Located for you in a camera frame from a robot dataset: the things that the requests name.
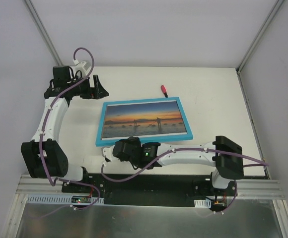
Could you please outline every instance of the sunset photo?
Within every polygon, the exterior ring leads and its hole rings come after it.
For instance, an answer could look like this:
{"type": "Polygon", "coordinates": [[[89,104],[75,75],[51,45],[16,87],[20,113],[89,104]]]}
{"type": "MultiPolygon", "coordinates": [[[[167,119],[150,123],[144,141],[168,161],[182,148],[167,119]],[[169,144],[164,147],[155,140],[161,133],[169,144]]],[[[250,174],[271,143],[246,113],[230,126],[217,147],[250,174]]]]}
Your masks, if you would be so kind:
{"type": "Polygon", "coordinates": [[[187,133],[176,101],[108,105],[103,140],[187,133]]]}

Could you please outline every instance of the cable clip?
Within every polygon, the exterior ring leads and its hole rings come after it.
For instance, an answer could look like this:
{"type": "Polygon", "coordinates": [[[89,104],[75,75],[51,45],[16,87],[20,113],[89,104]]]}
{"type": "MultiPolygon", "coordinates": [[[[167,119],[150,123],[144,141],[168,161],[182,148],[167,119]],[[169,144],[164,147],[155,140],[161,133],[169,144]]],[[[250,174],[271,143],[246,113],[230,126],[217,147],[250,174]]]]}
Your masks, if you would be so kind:
{"type": "Polygon", "coordinates": [[[78,61],[77,59],[73,59],[73,63],[74,63],[75,65],[78,65],[78,64],[79,64],[79,61],[78,61]]]}

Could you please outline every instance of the cable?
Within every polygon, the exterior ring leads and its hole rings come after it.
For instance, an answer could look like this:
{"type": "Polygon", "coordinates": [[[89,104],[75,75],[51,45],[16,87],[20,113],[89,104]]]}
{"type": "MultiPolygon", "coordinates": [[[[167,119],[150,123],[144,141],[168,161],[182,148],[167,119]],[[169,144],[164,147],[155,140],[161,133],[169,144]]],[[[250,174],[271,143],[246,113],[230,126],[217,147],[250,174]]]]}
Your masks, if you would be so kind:
{"type": "Polygon", "coordinates": [[[53,87],[53,83],[54,83],[54,80],[53,80],[53,79],[49,81],[49,87],[50,87],[50,88],[53,87]]]}
{"type": "Polygon", "coordinates": [[[73,69],[70,66],[69,66],[69,70],[70,70],[70,73],[71,73],[71,78],[74,78],[73,69]]]}
{"type": "Polygon", "coordinates": [[[91,192],[90,192],[90,194],[89,194],[89,197],[88,197],[88,198],[91,198],[91,197],[92,197],[92,194],[93,194],[93,190],[94,190],[94,188],[92,188],[92,189],[91,189],[91,192]]]}
{"type": "Polygon", "coordinates": [[[138,167],[134,166],[132,163],[131,163],[131,165],[132,165],[132,167],[133,167],[134,170],[137,170],[137,169],[138,169],[138,167]]]}
{"type": "Polygon", "coordinates": [[[235,201],[235,198],[237,197],[237,194],[238,194],[238,185],[237,185],[237,181],[236,181],[236,180],[234,180],[234,187],[235,187],[235,193],[234,193],[233,199],[232,199],[232,201],[229,203],[229,205],[228,205],[225,209],[223,209],[223,210],[221,211],[221,213],[223,213],[223,212],[226,211],[229,207],[231,207],[232,203],[235,201]]]}
{"type": "MultiPolygon", "coordinates": [[[[94,185],[92,185],[92,184],[87,184],[87,183],[82,183],[82,182],[77,182],[77,181],[69,181],[69,180],[62,179],[62,178],[55,178],[55,180],[52,181],[52,179],[51,179],[51,177],[50,177],[50,174],[49,174],[49,171],[48,171],[48,168],[47,168],[47,164],[46,164],[46,161],[45,161],[45,157],[44,157],[43,138],[44,138],[44,132],[45,132],[47,120],[48,120],[48,117],[49,117],[49,114],[50,114],[50,112],[51,112],[51,110],[52,110],[53,105],[56,103],[56,101],[57,101],[64,93],[66,93],[66,92],[68,92],[69,90],[75,88],[76,86],[80,85],[83,81],[85,81],[87,78],[89,78],[89,76],[91,75],[91,73],[92,73],[92,71],[93,71],[93,69],[94,69],[94,58],[93,58],[93,55],[92,55],[92,53],[91,53],[88,49],[86,49],[86,48],[84,48],[84,47],[79,47],[79,48],[77,48],[77,49],[74,51],[74,53],[73,53],[73,60],[76,60],[75,55],[76,55],[76,53],[77,53],[79,50],[84,50],[84,51],[86,51],[87,53],[89,53],[89,55],[90,55],[90,57],[91,57],[91,59],[92,59],[91,70],[90,70],[90,72],[89,72],[82,80],[80,80],[79,82],[75,83],[75,84],[72,85],[71,87],[65,89],[64,91],[62,91],[59,95],[57,95],[57,96],[54,98],[54,100],[51,102],[50,107],[48,108],[47,113],[46,113],[46,115],[45,115],[45,118],[44,118],[44,121],[43,121],[43,125],[42,125],[42,128],[41,128],[41,134],[40,134],[40,136],[39,136],[39,153],[40,153],[40,158],[41,158],[41,162],[42,162],[44,171],[45,171],[45,173],[46,173],[47,179],[48,179],[48,181],[49,181],[49,183],[50,183],[51,186],[55,186],[55,185],[56,185],[56,181],[59,180],[59,181],[62,181],[62,182],[71,182],[71,183],[75,183],[75,184],[78,184],[78,185],[90,186],[90,187],[93,187],[93,188],[98,192],[98,198],[97,198],[96,200],[94,200],[91,204],[89,204],[88,206],[85,206],[85,207],[83,207],[83,208],[74,207],[74,210],[84,210],[84,209],[92,206],[94,203],[96,203],[96,202],[100,199],[100,190],[99,190],[96,186],[94,186],[94,185]]],[[[33,219],[41,219],[41,218],[47,217],[47,216],[49,216],[49,215],[51,215],[51,214],[59,211],[60,209],[62,209],[62,208],[64,208],[64,207],[67,207],[67,205],[66,205],[66,206],[62,206],[62,207],[59,207],[59,208],[57,208],[56,210],[54,210],[54,211],[52,211],[52,212],[50,212],[50,213],[48,213],[48,214],[45,214],[45,215],[43,215],[43,216],[41,216],[41,217],[33,218],[33,219]]]]}
{"type": "Polygon", "coordinates": [[[232,153],[232,152],[227,152],[227,151],[222,151],[222,150],[214,150],[214,149],[208,149],[208,148],[190,148],[190,147],[187,147],[187,148],[178,148],[178,149],[174,149],[174,151],[172,150],[168,150],[164,153],[162,153],[161,155],[157,156],[155,159],[153,159],[151,162],[149,162],[146,166],[144,166],[141,170],[139,170],[138,172],[136,172],[135,174],[127,177],[127,178],[123,178],[123,179],[113,179],[113,178],[109,178],[108,176],[105,175],[103,169],[104,169],[104,165],[102,165],[101,167],[101,174],[102,176],[111,181],[111,182],[125,182],[125,181],[128,181],[130,179],[133,179],[135,178],[137,175],[141,174],[144,170],[146,170],[149,166],[151,166],[152,164],[154,164],[157,160],[159,160],[160,158],[162,158],[163,156],[165,155],[168,155],[170,153],[175,153],[175,152],[178,152],[178,151],[204,151],[204,152],[215,152],[215,153],[220,153],[220,154],[224,154],[224,155],[232,155],[232,156],[236,156],[236,157],[240,157],[240,158],[244,158],[244,159],[247,159],[247,160],[251,160],[251,161],[254,161],[254,162],[257,162],[259,163],[260,165],[262,166],[269,166],[268,163],[264,162],[264,161],[261,161],[261,160],[257,160],[255,158],[252,158],[250,156],[246,156],[246,155],[241,155],[241,154],[237,154],[237,153],[232,153]]]}
{"type": "Polygon", "coordinates": [[[250,164],[250,165],[244,165],[243,167],[246,168],[246,167],[256,167],[256,166],[264,166],[262,164],[250,164]]]}
{"type": "Polygon", "coordinates": [[[99,190],[96,186],[94,186],[94,185],[92,185],[92,184],[87,184],[87,183],[82,183],[82,182],[76,182],[76,181],[69,181],[69,180],[62,179],[62,178],[60,178],[59,181],[61,181],[61,182],[71,182],[71,183],[75,183],[75,184],[78,184],[78,185],[89,186],[89,187],[92,188],[92,191],[93,191],[93,189],[95,189],[95,190],[98,192],[98,198],[97,198],[96,200],[94,200],[92,203],[90,203],[89,205],[85,206],[85,207],[75,207],[75,206],[73,206],[73,205],[64,205],[64,206],[58,207],[57,209],[55,209],[55,210],[52,211],[52,212],[47,213],[47,214],[45,214],[45,215],[42,215],[42,216],[40,216],[40,217],[33,217],[33,216],[29,215],[29,214],[27,213],[27,211],[25,211],[25,215],[26,215],[26,216],[28,216],[28,217],[30,217],[31,219],[34,219],[34,220],[39,220],[39,219],[42,219],[42,218],[44,218],[44,217],[48,217],[49,215],[52,215],[52,214],[58,212],[60,209],[63,209],[63,208],[65,208],[65,207],[73,207],[74,210],[85,210],[85,209],[87,209],[88,207],[91,207],[93,204],[95,204],[95,203],[100,199],[100,190],[99,190]]]}
{"type": "Polygon", "coordinates": [[[224,202],[225,199],[226,199],[226,193],[224,193],[224,195],[223,195],[223,197],[222,197],[222,200],[218,200],[218,196],[217,196],[217,195],[215,195],[215,199],[211,199],[211,198],[209,198],[209,197],[207,197],[207,196],[204,196],[204,197],[205,197],[206,199],[212,201],[212,202],[224,202]]]}
{"type": "Polygon", "coordinates": [[[56,101],[63,95],[65,94],[66,92],[68,92],[69,90],[75,88],[76,86],[80,85],[81,83],[83,83],[92,73],[93,69],[94,69],[94,58],[93,58],[93,55],[92,53],[86,49],[86,48],[83,48],[83,47],[79,47],[77,48],[74,53],[73,53],[73,59],[76,60],[75,58],[75,55],[76,53],[79,51],[79,50],[84,50],[86,52],[89,53],[91,59],[92,59],[92,66],[91,66],[91,70],[90,72],[82,79],[80,80],[79,82],[75,83],[74,85],[72,85],[71,87],[65,89],[64,91],[62,91],[60,94],[58,94],[54,100],[52,101],[52,103],[50,104],[50,107],[48,108],[47,110],[47,113],[45,115],[45,118],[44,118],[44,121],[43,121],[43,125],[42,125],[42,128],[41,128],[41,134],[40,134],[40,137],[39,137],[39,153],[40,153],[40,158],[41,158],[41,162],[42,162],[42,165],[44,167],[44,171],[46,173],[46,176],[47,176],[47,179],[49,180],[49,183],[51,184],[51,186],[55,186],[56,185],[56,180],[57,178],[52,181],[51,177],[50,177],[50,174],[49,174],[49,171],[48,171],[48,168],[47,168],[47,164],[46,164],[46,161],[45,161],[45,157],[44,157],[44,151],[43,151],[43,138],[44,138],[44,132],[45,132],[45,128],[46,128],[46,124],[47,124],[47,120],[48,120],[48,117],[49,117],[49,114],[51,112],[51,109],[53,107],[53,105],[56,103],[56,101]]]}
{"type": "Polygon", "coordinates": [[[75,75],[74,75],[74,78],[76,78],[77,76],[78,76],[78,73],[80,72],[80,78],[82,78],[82,72],[81,72],[81,70],[78,70],[76,73],[75,73],[75,75]]]}

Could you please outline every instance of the white table surface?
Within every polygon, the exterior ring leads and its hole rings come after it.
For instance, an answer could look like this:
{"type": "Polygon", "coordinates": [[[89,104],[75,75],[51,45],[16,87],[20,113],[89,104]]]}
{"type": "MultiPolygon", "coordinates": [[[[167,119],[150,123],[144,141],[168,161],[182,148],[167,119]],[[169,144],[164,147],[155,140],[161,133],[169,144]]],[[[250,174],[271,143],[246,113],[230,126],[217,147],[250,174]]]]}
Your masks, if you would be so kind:
{"type": "MultiPolygon", "coordinates": [[[[103,102],[160,98],[163,84],[169,97],[179,97],[194,135],[170,144],[196,145],[224,135],[239,144],[243,154],[260,159],[248,112],[234,68],[96,67],[110,96],[100,100],[74,98],[64,117],[59,144],[72,164],[99,173],[104,158],[95,146],[103,102]]],[[[244,160],[244,164],[253,162],[244,160]]],[[[170,165],[144,174],[209,175],[204,165],[170,165]]],[[[105,173],[133,174],[129,162],[110,162],[105,173]]],[[[245,168],[246,176],[264,176],[262,167],[245,168]]]]}

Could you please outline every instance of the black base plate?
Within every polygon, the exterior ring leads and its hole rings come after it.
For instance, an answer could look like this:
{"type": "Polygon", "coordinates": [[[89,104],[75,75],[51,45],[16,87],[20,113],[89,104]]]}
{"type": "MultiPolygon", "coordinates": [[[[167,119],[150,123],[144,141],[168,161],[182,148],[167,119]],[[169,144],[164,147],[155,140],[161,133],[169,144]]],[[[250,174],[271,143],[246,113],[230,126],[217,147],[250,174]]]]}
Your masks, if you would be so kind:
{"type": "MultiPolygon", "coordinates": [[[[194,200],[213,196],[210,176],[191,175],[139,175],[127,182],[111,182],[101,174],[89,174],[89,183],[100,189],[105,204],[135,206],[194,207],[194,200]]],[[[124,179],[130,175],[107,175],[124,179]]],[[[225,190],[216,190],[218,196],[234,196],[234,182],[225,190]]],[[[63,185],[65,193],[90,193],[91,188],[74,184],[63,185]]]]}

